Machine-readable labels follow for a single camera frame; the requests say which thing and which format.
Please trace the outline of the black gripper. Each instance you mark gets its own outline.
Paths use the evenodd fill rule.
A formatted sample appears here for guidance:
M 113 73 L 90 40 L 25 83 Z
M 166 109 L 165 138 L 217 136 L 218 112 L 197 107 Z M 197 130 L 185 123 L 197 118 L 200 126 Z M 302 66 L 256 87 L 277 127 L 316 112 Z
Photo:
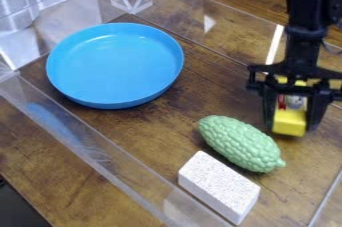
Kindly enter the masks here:
M 272 65 L 250 65 L 250 76 L 246 87 L 262 92 L 264 89 L 264 118 L 269 130 L 273 129 L 274 114 L 277 108 L 278 92 L 308 96 L 308 130 L 315 131 L 323 121 L 327 109 L 332 101 L 342 101 L 342 88 L 332 89 L 331 80 L 342 81 L 342 73 L 319 66 L 290 66 L 281 62 Z M 296 82 L 319 79 L 312 87 L 297 86 Z

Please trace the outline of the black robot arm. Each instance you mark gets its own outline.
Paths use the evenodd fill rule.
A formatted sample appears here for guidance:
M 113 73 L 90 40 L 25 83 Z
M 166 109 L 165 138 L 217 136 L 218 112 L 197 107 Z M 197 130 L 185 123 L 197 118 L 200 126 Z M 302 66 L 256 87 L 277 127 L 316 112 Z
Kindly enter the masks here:
M 264 98 L 264 117 L 272 132 L 304 136 L 319 128 L 328 106 L 342 101 L 342 72 L 319 66 L 328 28 L 342 18 L 342 0 L 286 0 L 289 23 L 285 58 L 252 65 L 248 88 Z

